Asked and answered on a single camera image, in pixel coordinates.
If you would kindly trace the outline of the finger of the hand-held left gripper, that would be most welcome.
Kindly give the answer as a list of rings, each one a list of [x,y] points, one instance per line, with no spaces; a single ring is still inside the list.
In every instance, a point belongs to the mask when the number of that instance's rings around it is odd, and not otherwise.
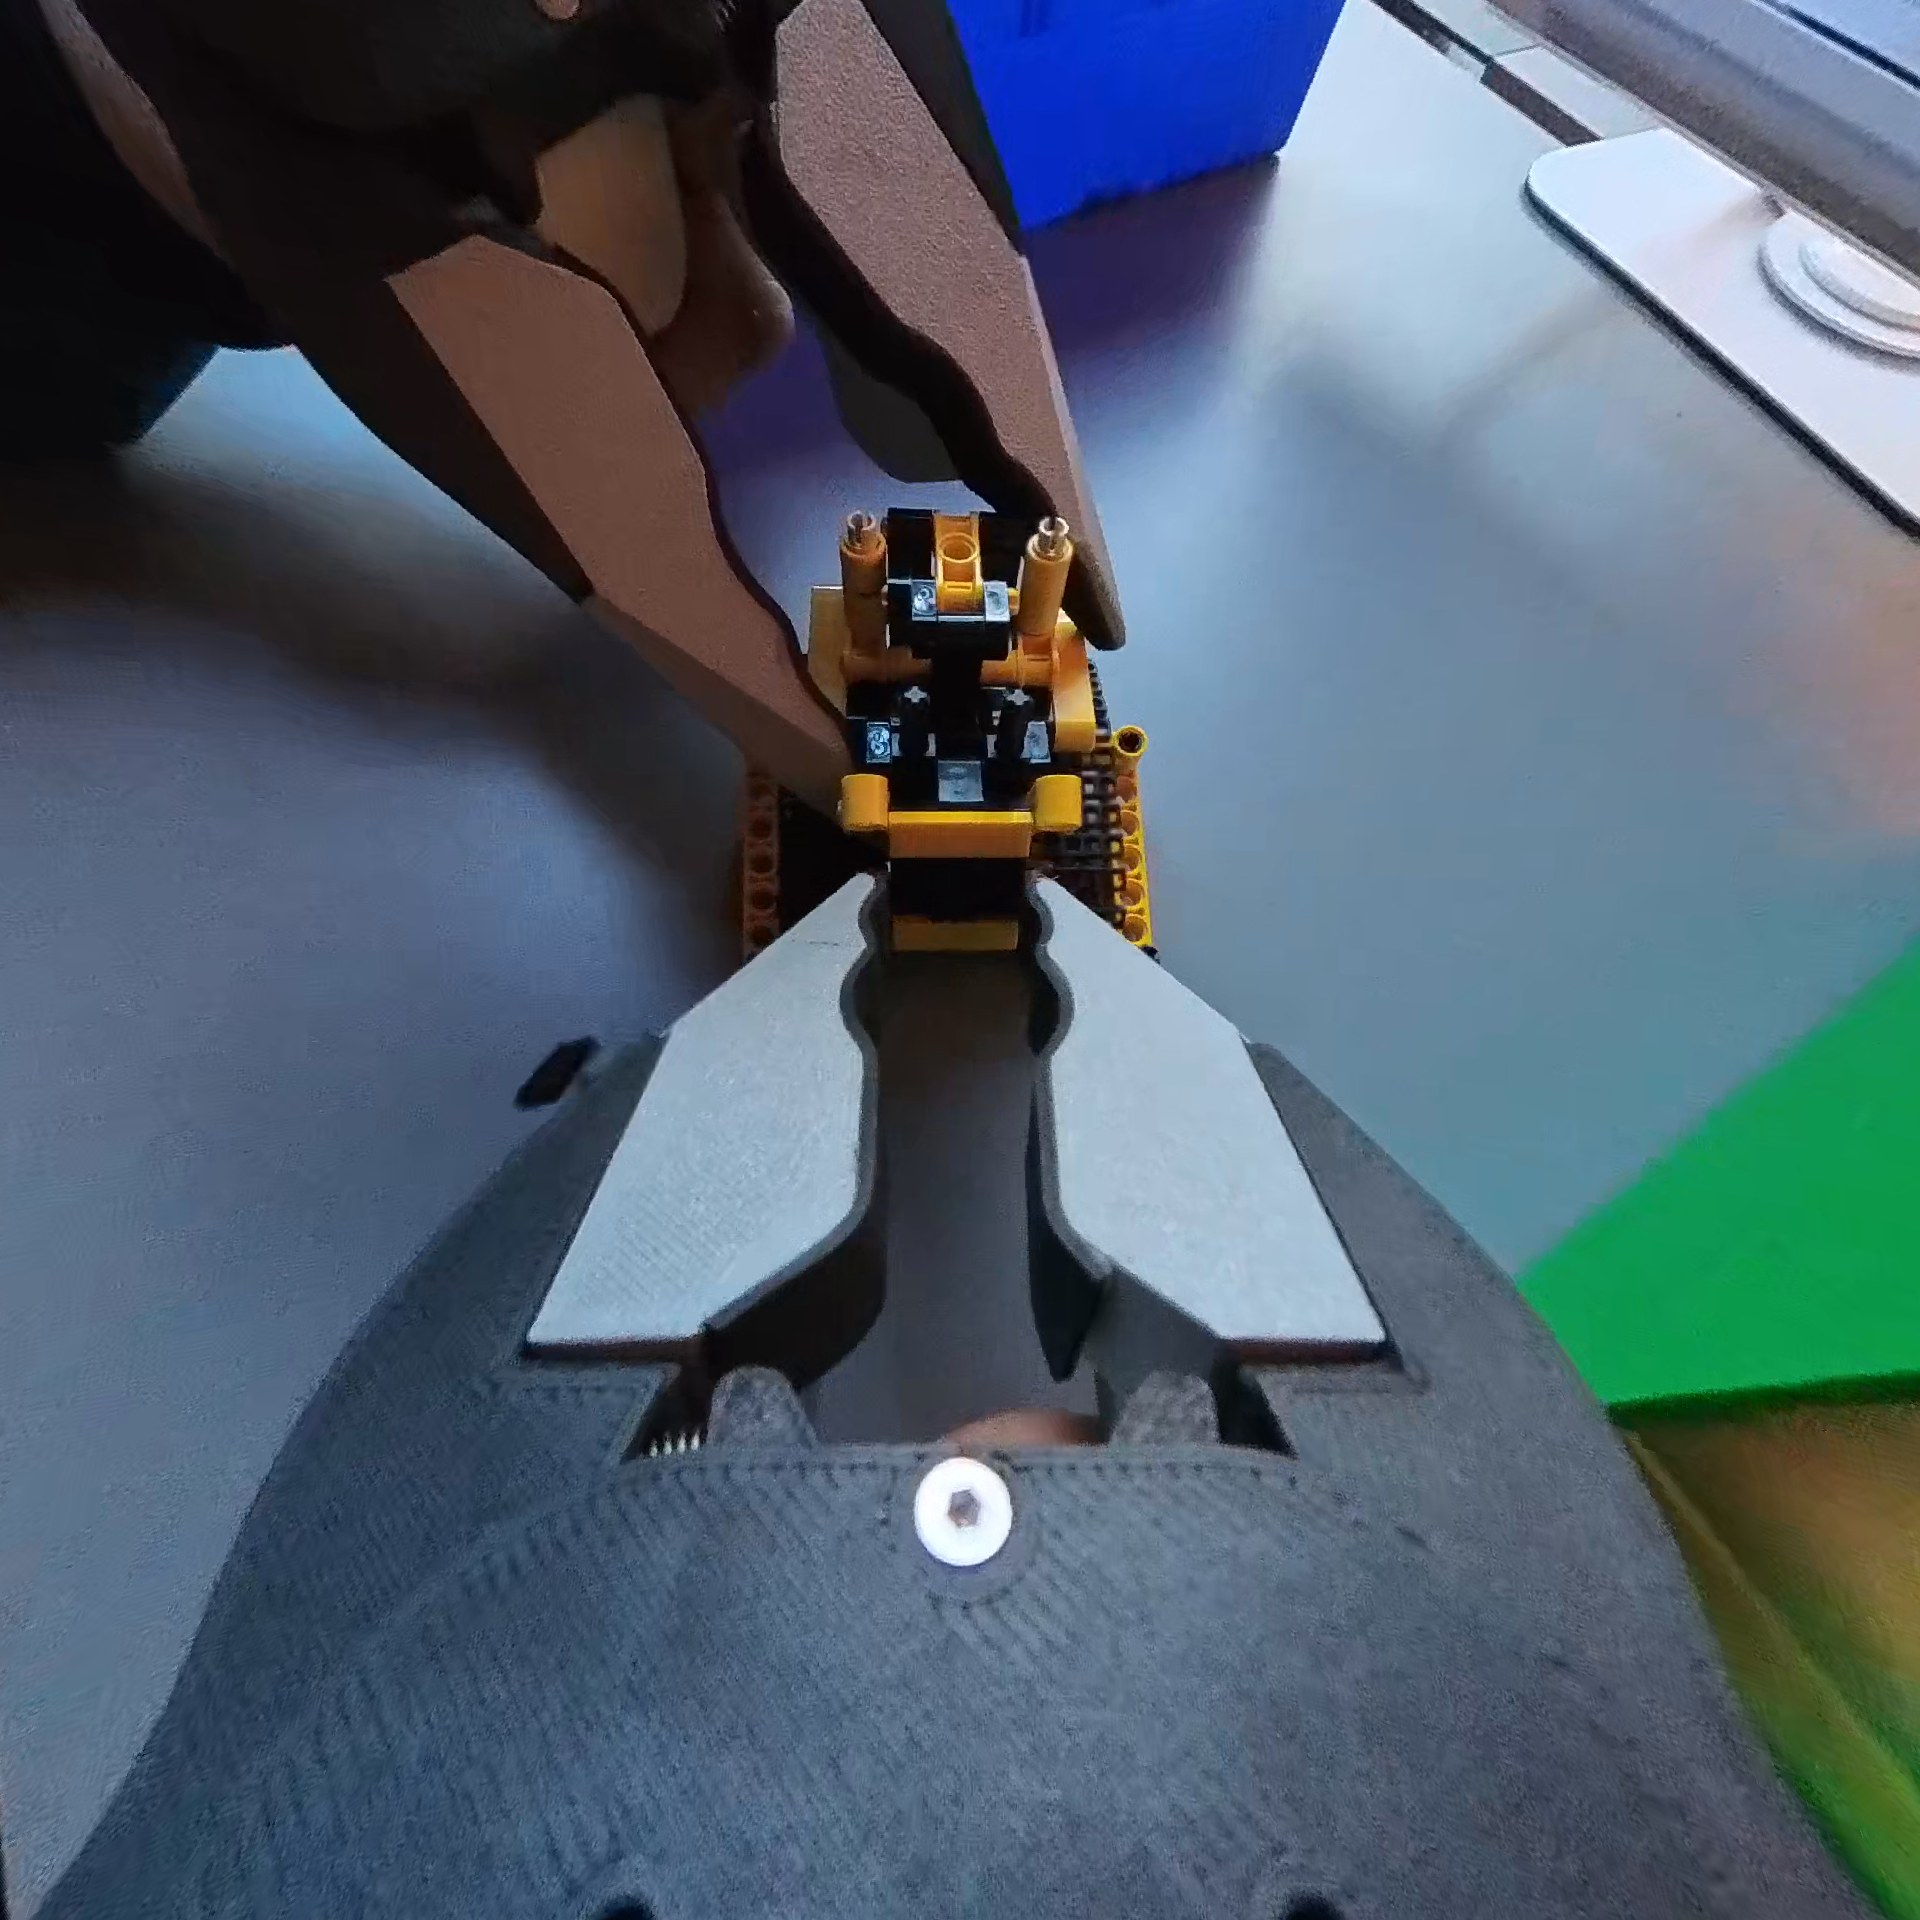
[[[947,4],[752,4],[752,232],[823,336],[955,483],[1068,521],[1064,609],[1125,644],[1012,188]]]
[[[588,609],[742,758],[832,814],[841,721],[741,565],[647,344],[595,275],[468,236],[389,291],[589,588]]]

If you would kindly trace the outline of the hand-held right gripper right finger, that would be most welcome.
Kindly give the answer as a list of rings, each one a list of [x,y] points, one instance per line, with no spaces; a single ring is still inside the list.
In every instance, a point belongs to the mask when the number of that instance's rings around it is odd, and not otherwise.
[[[1049,1372],[1382,1355],[1384,1323],[1249,1043],[1055,880],[1028,899],[1027,1246]]]

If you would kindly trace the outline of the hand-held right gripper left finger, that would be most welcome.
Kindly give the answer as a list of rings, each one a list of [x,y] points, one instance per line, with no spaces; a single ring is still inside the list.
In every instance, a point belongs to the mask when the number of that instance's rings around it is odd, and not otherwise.
[[[856,873],[659,1045],[528,1325],[535,1353],[687,1353],[853,1241],[877,1180]]]

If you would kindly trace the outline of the yellow and black lego model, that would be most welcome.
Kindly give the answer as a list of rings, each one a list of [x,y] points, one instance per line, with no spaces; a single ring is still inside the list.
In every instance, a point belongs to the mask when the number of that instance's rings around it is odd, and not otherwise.
[[[735,865],[741,957],[753,960],[845,880],[885,894],[899,954],[1012,954],[1033,880],[1156,955],[1140,764],[1068,590],[1085,565],[1068,518],[853,512],[838,579],[814,588],[806,672],[849,771],[830,814],[747,772]]]

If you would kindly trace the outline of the person's left hand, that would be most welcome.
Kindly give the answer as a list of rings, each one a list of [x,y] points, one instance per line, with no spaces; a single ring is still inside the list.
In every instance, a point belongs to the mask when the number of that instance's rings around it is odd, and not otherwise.
[[[796,316],[725,192],[687,192],[680,226],[680,299],[651,357],[678,409],[705,416],[790,346]]]

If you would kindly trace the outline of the blue plastic bin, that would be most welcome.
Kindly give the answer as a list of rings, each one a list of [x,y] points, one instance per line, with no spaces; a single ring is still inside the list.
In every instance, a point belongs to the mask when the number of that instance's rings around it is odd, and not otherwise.
[[[951,2],[1024,228],[1279,154],[1339,2]]]

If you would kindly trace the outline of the stacked green plastic bins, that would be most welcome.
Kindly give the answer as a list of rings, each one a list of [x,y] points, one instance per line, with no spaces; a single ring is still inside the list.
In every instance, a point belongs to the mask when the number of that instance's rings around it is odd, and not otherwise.
[[[1917,955],[1520,1276],[1636,1458],[1780,1774],[1917,1916]]]

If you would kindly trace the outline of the silver monitor stand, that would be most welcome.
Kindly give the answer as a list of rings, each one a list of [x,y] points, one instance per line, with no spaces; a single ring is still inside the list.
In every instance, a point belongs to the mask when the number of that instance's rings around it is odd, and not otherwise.
[[[1551,152],[1528,208],[1891,521],[1917,528],[1917,272],[1671,131]]]

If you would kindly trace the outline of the silver monitor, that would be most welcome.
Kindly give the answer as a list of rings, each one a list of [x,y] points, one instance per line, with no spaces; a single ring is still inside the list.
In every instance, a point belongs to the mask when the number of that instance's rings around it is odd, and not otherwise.
[[[1916,240],[1916,4],[1499,12],[1799,208],[1883,249]]]

